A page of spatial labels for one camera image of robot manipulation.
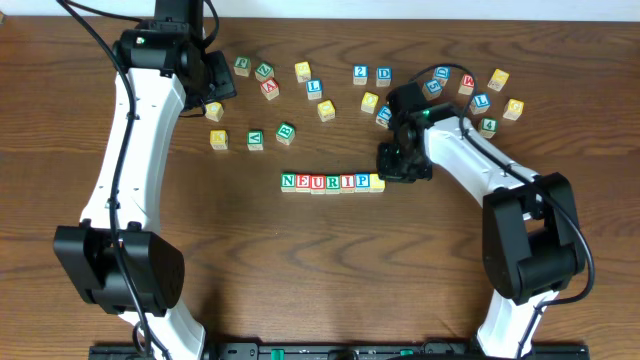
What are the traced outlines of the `yellow S wooden block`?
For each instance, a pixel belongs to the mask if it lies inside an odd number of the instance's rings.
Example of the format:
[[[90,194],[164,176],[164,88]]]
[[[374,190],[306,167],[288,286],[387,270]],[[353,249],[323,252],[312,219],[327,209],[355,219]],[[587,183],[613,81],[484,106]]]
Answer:
[[[369,174],[369,191],[371,193],[383,192],[386,188],[386,182],[379,177],[377,173]]]

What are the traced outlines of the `red U wooden block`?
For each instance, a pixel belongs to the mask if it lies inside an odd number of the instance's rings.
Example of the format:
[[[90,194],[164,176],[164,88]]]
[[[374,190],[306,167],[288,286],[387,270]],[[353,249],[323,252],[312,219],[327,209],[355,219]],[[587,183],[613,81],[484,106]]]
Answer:
[[[326,193],[326,176],[325,175],[310,176],[310,192],[312,194]]]

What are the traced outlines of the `green N wooden block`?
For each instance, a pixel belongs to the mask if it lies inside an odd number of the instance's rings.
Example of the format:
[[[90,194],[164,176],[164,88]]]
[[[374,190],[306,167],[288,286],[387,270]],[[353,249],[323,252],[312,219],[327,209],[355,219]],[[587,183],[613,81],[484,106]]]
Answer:
[[[296,175],[294,173],[282,173],[280,177],[280,187],[282,192],[295,192]]]

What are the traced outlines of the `red I wooden block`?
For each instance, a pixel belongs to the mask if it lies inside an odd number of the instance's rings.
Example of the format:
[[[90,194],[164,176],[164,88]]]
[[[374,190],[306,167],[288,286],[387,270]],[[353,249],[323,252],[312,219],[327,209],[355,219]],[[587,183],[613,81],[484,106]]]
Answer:
[[[355,175],[354,174],[342,174],[340,176],[340,192],[341,193],[354,193],[355,192]]]

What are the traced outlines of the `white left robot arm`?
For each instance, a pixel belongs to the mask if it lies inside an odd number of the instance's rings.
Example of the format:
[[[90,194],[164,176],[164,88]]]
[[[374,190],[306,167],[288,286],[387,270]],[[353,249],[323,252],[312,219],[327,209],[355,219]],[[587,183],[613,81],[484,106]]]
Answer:
[[[143,358],[200,359],[206,330],[181,298],[185,262],[160,232],[160,195],[182,112],[236,94],[224,55],[188,24],[126,30],[113,46],[114,119],[98,180],[54,253],[81,299],[131,324]]]

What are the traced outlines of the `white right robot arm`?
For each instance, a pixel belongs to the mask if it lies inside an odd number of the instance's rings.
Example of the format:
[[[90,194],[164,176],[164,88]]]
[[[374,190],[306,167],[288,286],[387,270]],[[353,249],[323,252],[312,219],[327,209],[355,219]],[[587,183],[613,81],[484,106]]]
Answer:
[[[593,255],[582,234],[569,181],[541,176],[503,154],[452,104],[392,105],[390,143],[379,147],[382,179],[429,179],[433,166],[449,173],[482,208],[482,262],[494,288],[476,342],[488,357],[520,359],[544,311],[586,271],[584,299],[595,280]]]

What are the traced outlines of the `red E wooden block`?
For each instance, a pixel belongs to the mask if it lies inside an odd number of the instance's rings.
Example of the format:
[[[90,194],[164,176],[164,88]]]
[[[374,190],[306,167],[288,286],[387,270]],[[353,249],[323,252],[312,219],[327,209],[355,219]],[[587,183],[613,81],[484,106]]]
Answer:
[[[295,175],[295,191],[309,193],[311,191],[311,175],[296,174]]]

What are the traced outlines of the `blue P wooden block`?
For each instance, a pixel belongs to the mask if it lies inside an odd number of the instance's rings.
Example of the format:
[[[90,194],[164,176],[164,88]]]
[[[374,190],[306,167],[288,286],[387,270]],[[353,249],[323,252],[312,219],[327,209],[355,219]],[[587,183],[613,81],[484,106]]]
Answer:
[[[357,173],[354,175],[355,191],[356,192],[369,192],[370,185],[370,173]]]

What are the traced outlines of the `green R wooden block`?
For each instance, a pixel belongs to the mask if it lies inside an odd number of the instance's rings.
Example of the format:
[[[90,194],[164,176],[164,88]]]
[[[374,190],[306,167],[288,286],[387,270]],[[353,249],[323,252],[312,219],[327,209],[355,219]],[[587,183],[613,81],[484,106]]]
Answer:
[[[327,175],[326,178],[326,194],[340,194],[341,193],[341,179],[339,175]]]

